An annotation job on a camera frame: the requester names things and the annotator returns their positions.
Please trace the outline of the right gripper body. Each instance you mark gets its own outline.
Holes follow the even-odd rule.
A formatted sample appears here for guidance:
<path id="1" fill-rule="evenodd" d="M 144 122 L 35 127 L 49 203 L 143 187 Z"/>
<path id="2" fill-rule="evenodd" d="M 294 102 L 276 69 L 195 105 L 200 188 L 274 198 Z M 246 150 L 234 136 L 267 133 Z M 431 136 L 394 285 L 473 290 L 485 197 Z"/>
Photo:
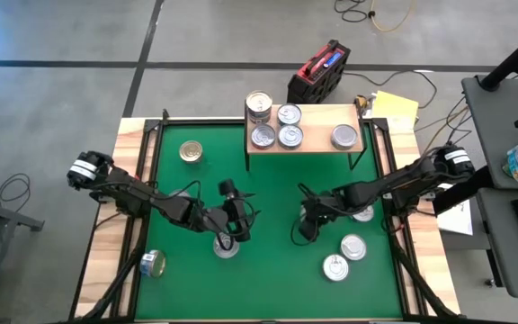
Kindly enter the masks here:
<path id="1" fill-rule="evenodd" d="M 313 223 L 328 223 L 340 216 L 346 216 L 340 197 L 324 192 L 306 197 L 306 220 Z"/>

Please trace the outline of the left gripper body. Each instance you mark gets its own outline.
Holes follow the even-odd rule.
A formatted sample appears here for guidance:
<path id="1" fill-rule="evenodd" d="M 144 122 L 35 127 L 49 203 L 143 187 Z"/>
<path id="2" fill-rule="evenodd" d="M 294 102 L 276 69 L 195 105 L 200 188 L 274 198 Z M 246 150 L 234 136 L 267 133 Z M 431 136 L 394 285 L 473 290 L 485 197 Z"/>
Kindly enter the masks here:
<path id="1" fill-rule="evenodd" d="M 241 218 L 241 208 L 235 204 L 228 204 L 226 208 L 204 209 L 204 229 L 206 231 L 220 233 L 223 232 L 230 236 L 240 236 L 241 227 L 237 227 L 237 222 Z"/>

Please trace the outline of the teal label barcode can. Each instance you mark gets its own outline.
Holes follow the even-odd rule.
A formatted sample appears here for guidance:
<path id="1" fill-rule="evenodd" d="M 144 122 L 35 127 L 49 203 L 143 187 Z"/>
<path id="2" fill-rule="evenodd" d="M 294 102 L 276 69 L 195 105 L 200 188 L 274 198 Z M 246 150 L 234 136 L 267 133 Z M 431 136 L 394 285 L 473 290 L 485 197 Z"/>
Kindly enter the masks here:
<path id="1" fill-rule="evenodd" d="M 224 259 L 234 257 L 239 250 L 239 243 L 228 235 L 219 233 L 213 241 L 214 253 Z"/>

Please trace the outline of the silver lid pink label can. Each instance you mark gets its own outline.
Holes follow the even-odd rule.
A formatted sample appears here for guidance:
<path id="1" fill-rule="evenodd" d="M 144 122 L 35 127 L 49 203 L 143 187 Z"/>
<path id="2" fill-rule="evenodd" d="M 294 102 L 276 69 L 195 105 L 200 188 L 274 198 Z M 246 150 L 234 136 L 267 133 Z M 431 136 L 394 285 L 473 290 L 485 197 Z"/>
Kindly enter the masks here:
<path id="1" fill-rule="evenodd" d="M 349 265 L 346 259 L 338 254 L 331 254 L 323 261 L 323 273 L 333 282 L 343 281 L 349 274 Z"/>

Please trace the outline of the silver lid green label can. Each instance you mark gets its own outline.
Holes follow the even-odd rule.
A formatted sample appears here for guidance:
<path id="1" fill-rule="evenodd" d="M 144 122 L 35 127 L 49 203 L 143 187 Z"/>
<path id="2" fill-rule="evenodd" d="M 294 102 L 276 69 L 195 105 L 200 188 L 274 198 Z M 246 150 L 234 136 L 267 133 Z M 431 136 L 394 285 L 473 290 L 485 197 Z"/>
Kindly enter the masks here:
<path id="1" fill-rule="evenodd" d="M 344 257 L 352 261 L 359 261 L 365 258 L 367 246 L 365 241 L 356 234 L 348 234 L 343 237 L 340 250 Z"/>
<path id="2" fill-rule="evenodd" d="M 358 140 L 357 130 L 348 124 L 339 124 L 331 132 L 331 143 L 336 149 L 351 149 Z"/>
<path id="3" fill-rule="evenodd" d="M 302 129 L 296 125 L 284 125 L 278 132 L 278 142 L 281 147 L 288 150 L 297 149 L 304 138 Z"/>

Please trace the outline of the silver lid red label can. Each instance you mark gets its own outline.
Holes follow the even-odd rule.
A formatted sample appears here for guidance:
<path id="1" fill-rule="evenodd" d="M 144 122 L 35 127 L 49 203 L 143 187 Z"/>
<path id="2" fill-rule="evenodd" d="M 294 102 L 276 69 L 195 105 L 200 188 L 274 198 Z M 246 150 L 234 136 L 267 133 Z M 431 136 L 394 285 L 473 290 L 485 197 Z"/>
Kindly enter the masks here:
<path id="1" fill-rule="evenodd" d="M 256 124 L 251 131 L 251 143 L 257 149 L 269 149 L 275 143 L 276 132 L 269 124 Z"/>

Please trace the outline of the blue teal label can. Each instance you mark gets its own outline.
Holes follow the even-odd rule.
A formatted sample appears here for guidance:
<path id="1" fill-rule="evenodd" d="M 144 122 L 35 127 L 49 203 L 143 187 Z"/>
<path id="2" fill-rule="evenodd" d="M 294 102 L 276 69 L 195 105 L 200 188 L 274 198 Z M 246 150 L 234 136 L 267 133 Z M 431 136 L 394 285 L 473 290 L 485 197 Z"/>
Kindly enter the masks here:
<path id="1" fill-rule="evenodd" d="M 294 103 L 282 104 L 277 111 L 277 120 L 281 126 L 298 125 L 301 117 L 302 111 Z"/>

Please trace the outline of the gold lid pink label can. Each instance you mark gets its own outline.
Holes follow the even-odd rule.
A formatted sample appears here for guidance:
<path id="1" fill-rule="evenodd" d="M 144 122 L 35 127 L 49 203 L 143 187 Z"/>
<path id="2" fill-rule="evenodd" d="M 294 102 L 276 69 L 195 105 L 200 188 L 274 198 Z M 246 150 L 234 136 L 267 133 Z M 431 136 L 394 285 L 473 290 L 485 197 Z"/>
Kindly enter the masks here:
<path id="1" fill-rule="evenodd" d="M 165 254 L 160 250 L 150 250 L 140 259 L 139 269 L 143 275 L 160 277 L 165 270 Z"/>

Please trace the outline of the red black toolbox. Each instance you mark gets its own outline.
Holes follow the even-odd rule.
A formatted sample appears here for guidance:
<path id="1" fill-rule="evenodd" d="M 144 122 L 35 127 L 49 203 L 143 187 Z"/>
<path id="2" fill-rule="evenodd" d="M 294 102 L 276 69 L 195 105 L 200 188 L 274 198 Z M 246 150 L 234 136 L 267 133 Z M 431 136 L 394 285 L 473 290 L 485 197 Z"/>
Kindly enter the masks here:
<path id="1" fill-rule="evenodd" d="M 287 102 L 321 104 L 341 81 L 351 50 L 330 40 L 292 76 Z"/>

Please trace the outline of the yellow paper folder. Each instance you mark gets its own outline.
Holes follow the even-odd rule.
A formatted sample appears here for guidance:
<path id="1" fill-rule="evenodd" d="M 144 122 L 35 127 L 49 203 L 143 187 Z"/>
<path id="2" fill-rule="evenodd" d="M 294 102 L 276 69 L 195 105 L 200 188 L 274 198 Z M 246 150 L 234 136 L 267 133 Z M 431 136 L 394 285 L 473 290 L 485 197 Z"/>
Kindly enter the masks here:
<path id="1" fill-rule="evenodd" d="M 378 91 L 371 107 L 372 118 L 385 118 L 389 127 L 410 130 L 415 127 L 418 102 L 402 96 Z"/>

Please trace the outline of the white paper sheet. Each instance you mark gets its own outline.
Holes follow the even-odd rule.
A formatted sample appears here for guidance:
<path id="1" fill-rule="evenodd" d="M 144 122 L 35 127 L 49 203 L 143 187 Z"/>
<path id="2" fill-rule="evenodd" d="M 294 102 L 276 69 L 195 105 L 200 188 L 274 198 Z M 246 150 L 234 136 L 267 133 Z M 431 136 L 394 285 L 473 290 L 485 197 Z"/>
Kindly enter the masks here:
<path id="1" fill-rule="evenodd" d="M 473 235 L 470 200 L 463 201 L 437 216 L 438 228 L 462 235 Z"/>

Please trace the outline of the thick black pole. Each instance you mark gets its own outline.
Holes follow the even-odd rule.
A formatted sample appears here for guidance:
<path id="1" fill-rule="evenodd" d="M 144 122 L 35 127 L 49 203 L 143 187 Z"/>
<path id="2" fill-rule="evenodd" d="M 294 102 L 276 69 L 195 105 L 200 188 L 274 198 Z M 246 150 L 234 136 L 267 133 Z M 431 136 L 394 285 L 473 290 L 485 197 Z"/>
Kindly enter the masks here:
<path id="1" fill-rule="evenodd" d="M 501 62 L 487 76 L 480 78 L 478 76 L 478 84 L 486 91 L 495 91 L 500 83 L 518 68 L 518 48 L 510 54 L 503 62 Z"/>
<path id="2" fill-rule="evenodd" d="M 446 212 L 455 205 L 467 201 L 481 188 L 493 188 L 494 182 L 487 166 L 480 168 L 470 179 L 457 183 L 443 193 L 437 194 L 433 200 L 436 214 Z"/>

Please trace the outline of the grey desk top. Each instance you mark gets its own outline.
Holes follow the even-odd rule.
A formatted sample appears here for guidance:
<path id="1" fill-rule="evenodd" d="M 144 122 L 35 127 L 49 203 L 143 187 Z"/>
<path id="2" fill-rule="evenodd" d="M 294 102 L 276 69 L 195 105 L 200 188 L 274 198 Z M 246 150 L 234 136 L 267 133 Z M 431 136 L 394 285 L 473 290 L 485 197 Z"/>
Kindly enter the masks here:
<path id="1" fill-rule="evenodd" d="M 503 170 L 507 151 L 518 145 L 518 79 L 503 80 L 493 92 L 480 87 L 475 77 L 462 79 L 461 85 L 494 187 L 518 190 Z"/>
<path id="2" fill-rule="evenodd" d="M 502 284 L 518 298 L 518 219 L 512 205 L 518 199 L 518 190 L 483 188 L 476 199 Z"/>

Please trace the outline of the wooden shelf black metal frame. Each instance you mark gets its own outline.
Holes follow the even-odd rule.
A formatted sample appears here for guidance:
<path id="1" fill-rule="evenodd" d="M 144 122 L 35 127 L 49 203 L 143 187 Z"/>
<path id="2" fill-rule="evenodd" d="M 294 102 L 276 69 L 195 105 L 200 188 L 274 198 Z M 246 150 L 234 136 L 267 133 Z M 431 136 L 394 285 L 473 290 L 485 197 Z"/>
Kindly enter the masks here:
<path id="1" fill-rule="evenodd" d="M 246 171 L 250 170 L 251 155 L 272 154 L 346 154 L 349 168 L 353 170 L 357 166 L 368 145 L 364 135 L 363 119 L 355 104 L 300 104 L 299 108 L 302 112 L 299 127 L 303 131 L 304 138 L 300 146 L 293 150 L 285 149 L 278 143 L 278 140 L 268 149 L 256 148 L 251 141 L 251 133 L 255 124 L 252 123 L 248 110 L 245 109 Z M 350 125 L 357 132 L 357 140 L 349 149 L 339 149 L 332 144 L 332 131 L 339 124 Z"/>

